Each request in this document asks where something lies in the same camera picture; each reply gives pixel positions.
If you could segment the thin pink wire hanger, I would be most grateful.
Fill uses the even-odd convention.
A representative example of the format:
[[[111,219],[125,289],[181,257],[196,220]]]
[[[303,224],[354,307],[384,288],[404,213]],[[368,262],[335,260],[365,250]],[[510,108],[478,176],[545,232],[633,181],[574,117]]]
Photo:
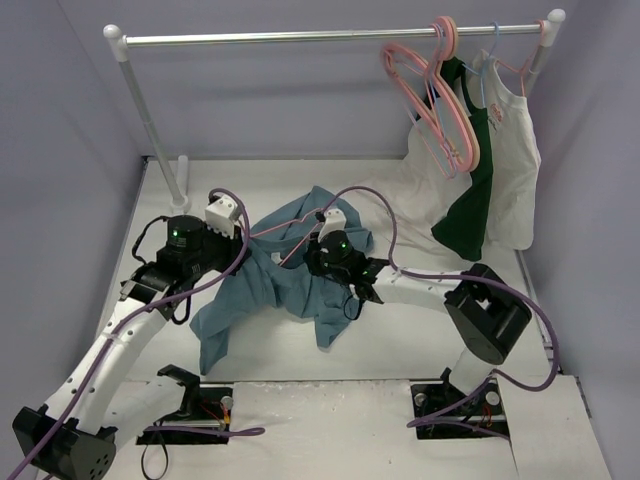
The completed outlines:
[[[251,239],[267,258],[280,267],[299,264],[309,236],[316,229],[319,208],[307,211],[277,210],[251,227]]]

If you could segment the blue t shirt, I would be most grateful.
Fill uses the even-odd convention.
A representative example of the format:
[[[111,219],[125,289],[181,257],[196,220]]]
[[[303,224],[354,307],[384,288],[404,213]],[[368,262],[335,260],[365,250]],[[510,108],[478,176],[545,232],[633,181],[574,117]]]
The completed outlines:
[[[315,186],[274,211],[321,209],[332,198],[330,191]],[[358,316],[358,301],[347,288],[310,274],[303,259],[307,243],[296,257],[299,264],[289,268],[272,263],[252,239],[249,250],[250,257],[239,271],[226,277],[213,300],[192,317],[190,328],[200,343],[202,375],[227,355],[232,326],[265,307],[283,308],[297,318],[313,320],[316,345],[323,349]]]

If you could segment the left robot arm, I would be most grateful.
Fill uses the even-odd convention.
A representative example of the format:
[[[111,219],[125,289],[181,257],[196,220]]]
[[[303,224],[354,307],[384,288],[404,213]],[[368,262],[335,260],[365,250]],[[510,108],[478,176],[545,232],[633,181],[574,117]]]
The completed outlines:
[[[233,220],[178,215],[166,220],[165,245],[123,282],[109,321],[67,380],[12,423],[24,466],[57,479],[101,479],[117,451],[161,417],[191,418],[200,380],[168,365],[120,404],[113,398],[148,343],[202,290],[201,278],[236,272],[248,255],[249,232]]]

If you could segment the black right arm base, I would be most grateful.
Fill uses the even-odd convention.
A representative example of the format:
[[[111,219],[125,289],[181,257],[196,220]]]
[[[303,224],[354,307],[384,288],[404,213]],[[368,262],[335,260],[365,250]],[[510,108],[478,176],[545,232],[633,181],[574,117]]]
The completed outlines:
[[[464,397],[442,381],[414,383],[410,388],[416,420],[449,407]],[[510,438],[506,413],[495,381],[486,385],[471,400],[436,417],[431,423],[417,426],[414,431],[420,441]]]

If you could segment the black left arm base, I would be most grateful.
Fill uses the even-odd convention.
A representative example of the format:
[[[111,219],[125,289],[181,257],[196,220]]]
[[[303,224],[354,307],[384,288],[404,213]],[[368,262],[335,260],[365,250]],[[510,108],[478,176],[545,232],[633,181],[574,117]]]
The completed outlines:
[[[159,423],[168,427],[185,427],[197,430],[229,430],[233,408],[233,387],[231,385],[204,384],[201,399],[188,416],[172,413],[164,416]],[[162,430],[144,432],[137,437],[137,446],[197,446],[226,445],[229,439],[218,435],[186,432],[183,430]]]

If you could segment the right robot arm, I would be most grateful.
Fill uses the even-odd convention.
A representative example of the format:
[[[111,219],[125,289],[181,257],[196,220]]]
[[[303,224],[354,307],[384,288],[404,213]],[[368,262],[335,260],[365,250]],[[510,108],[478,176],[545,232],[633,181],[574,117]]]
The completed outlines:
[[[488,285],[502,279],[488,266],[475,264],[470,280],[427,280],[395,270],[389,261],[366,256],[342,230],[311,235],[305,263],[311,274],[347,287],[360,302],[405,304],[446,313],[465,349],[442,388],[445,405],[464,412],[479,397],[478,387],[502,365],[532,319],[518,297]]]

